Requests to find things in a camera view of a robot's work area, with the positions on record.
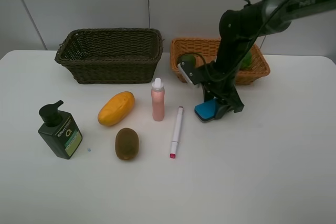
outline white bottle cap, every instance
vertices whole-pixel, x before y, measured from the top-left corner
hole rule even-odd
[[[153,89],[161,90],[163,89],[163,82],[160,78],[155,78],[155,81],[152,83]]]

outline kiwi fruit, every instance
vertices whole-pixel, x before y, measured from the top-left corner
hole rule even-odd
[[[115,137],[116,155],[121,160],[131,160],[139,152],[139,137],[137,133],[130,128],[123,128]]]

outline white table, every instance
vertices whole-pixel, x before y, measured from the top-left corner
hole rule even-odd
[[[0,61],[0,223],[335,223],[336,66],[324,57],[266,56],[271,74],[238,87],[243,112],[201,123],[189,90],[163,54],[155,76],[166,116],[154,122],[151,85],[82,85],[54,51],[13,51]],[[131,91],[134,111],[103,127],[101,107]],[[83,141],[56,157],[37,130],[38,110],[62,99]],[[169,158],[178,106],[181,143]],[[119,160],[118,130],[140,137],[138,157]]]

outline dark wicker basket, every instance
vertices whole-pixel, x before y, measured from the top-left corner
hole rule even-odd
[[[147,83],[153,78],[162,49],[162,37],[156,29],[80,29],[60,45],[55,61],[81,84]]]

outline white marker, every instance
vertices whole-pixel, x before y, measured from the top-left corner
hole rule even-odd
[[[173,141],[172,141],[172,145],[170,147],[170,158],[175,158],[176,157],[176,150],[177,150],[177,146],[178,146],[178,141],[180,139],[182,116],[183,116],[183,107],[179,107],[179,110],[177,111],[177,118],[176,118],[176,123],[175,123]]]

